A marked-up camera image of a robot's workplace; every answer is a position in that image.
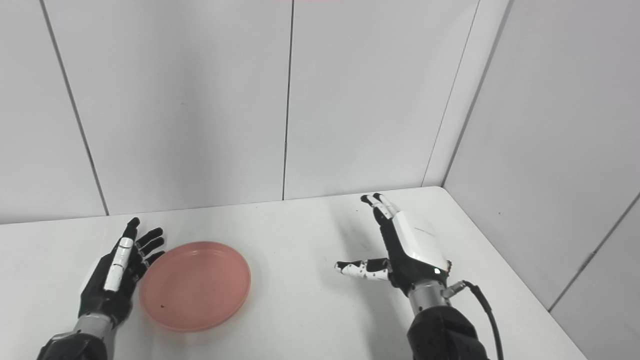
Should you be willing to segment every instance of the white table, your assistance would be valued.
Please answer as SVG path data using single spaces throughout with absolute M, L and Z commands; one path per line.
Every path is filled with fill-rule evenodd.
M 432 221 L 453 262 L 450 283 L 467 279 L 482 287 L 506 359 L 585 359 L 444 189 L 384 193 Z M 371 209 L 359 196 L 136 214 L 139 233 L 163 227 L 169 249 L 202 240 L 234 247 L 249 263 L 252 288 L 230 320 L 194 334 L 150 323 L 135 294 L 131 317 L 116 335 L 115 360 L 411 359 L 408 299 L 387 282 L 333 269 L 336 260 L 386 256 Z M 0 225 L 0 359 L 34 360 L 53 334 L 73 327 L 83 280 L 130 218 Z M 495 359 L 491 328 L 473 295 L 466 290 L 452 303 Z

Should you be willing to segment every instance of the robotic hand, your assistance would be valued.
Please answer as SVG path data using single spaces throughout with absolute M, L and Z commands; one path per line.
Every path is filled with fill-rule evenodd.
M 409 298 L 415 318 L 407 337 L 414 360 L 486 360 L 486 351 L 474 326 L 449 299 L 469 287 L 492 323 L 499 360 L 502 347 L 491 307 L 480 289 L 468 281 L 447 287 L 451 262 L 438 246 L 433 226 L 408 211 L 400 210 L 383 195 L 363 195 L 380 225 L 388 258 L 354 262 L 339 261 L 335 269 L 344 275 L 389 280 Z
M 136 283 L 164 254 L 153 253 L 164 245 L 163 230 L 158 227 L 135 241 L 139 224 L 133 218 L 111 252 L 100 258 L 80 295 L 74 330 L 51 338 L 37 360 L 107 360 L 105 336 L 129 316 Z

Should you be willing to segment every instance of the fingertip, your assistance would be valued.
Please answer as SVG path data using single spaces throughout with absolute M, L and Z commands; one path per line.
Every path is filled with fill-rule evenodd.
M 138 227 L 138 225 L 140 225 L 140 219 L 138 219 L 138 217 L 134 217 L 127 223 L 127 226 Z

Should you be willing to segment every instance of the white robotic hand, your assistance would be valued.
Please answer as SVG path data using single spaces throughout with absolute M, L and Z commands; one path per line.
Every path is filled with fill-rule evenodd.
M 451 262 L 442 254 L 433 226 L 400 210 L 382 194 L 363 195 L 360 200 L 373 208 L 388 258 L 339 261 L 334 268 L 344 275 L 389 280 L 409 298 L 415 318 L 407 338 L 414 360 L 487 360 L 474 326 L 449 302 L 453 295 L 467 287 L 489 316 L 498 360 L 502 360 L 497 325 L 480 288 L 468 281 L 447 287 Z
M 384 195 L 363 195 L 360 200 L 373 209 L 389 258 L 338 261 L 334 269 L 344 275 L 367 280 L 391 280 L 407 295 L 421 280 L 445 285 L 451 263 L 445 259 L 433 226 L 409 211 L 400 210 Z

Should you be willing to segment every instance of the white wall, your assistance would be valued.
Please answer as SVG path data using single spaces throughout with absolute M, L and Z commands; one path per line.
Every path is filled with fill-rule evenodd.
M 282 198 L 290 2 L 46 3 L 111 214 Z
M 0 2 L 0 223 L 104 215 L 38 1 Z
M 449 164 L 506 1 L 297 1 L 292 13 L 288 1 L 44 0 L 112 214 L 439 183 L 443 174 L 427 166 Z M 64 143 L 38 152 L 42 164 L 26 162 L 36 173 L 62 169 L 60 184 L 42 188 L 52 194 L 30 196 L 23 178 L 35 176 L 3 179 L 2 196 L 18 196 L 0 203 L 10 215 L 0 221 L 104 214 L 44 16 L 19 4 L 3 6 L 33 8 L 38 56 L 5 51 L 5 61 L 48 61 L 58 91 L 48 99 L 65 110 L 36 102 L 29 111 L 62 111 L 70 122 L 30 116 L 21 133 L 0 135 L 30 156 Z M 33 104 L 26 92 L 11 95 L 12 112 Z M 74 154 L 52 161 L 56 151 Z M 22 160 L 3 158 L 6 168 Z M 61 211 L 43 212 L 42 197 Z
M 421 185 L 476 7 L 296 2 L 286 199 Z
M 515 1 L 445 181 L 547 307 L 640 190 L 638 18 Z
M 551 315 L 589 359 L 640 354 L 640 204 L 629 211 Z

